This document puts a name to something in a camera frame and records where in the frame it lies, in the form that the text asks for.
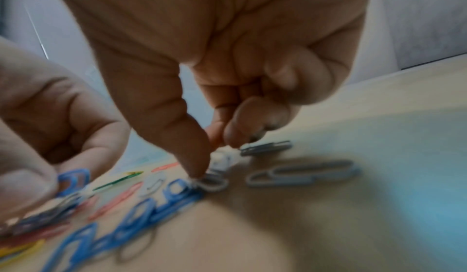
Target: table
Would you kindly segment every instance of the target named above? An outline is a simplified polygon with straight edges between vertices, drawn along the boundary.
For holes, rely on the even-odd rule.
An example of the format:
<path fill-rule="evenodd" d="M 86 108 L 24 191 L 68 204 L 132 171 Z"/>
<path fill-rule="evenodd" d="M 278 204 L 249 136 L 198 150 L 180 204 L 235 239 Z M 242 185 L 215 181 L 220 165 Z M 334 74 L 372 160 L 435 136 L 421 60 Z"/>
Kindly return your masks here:
<path fill-rule="evenodd" d="M 259 158 L 235 153 L 229 189 L 82 270 L 467 271 L 466 87 L 465 57 L 347 86 L 265 140 L 291 140 L 293 149 Z M 244 182 L 274 165 L 336 158 L 356 161 L 363 175 L 303 187 Z M 186 176 L 180 167 L 166 173 L 167 181 Z M 99 234 L 137 201 L 98 220 Z M 61 239 L 4 271 L 38 271 Z"/>

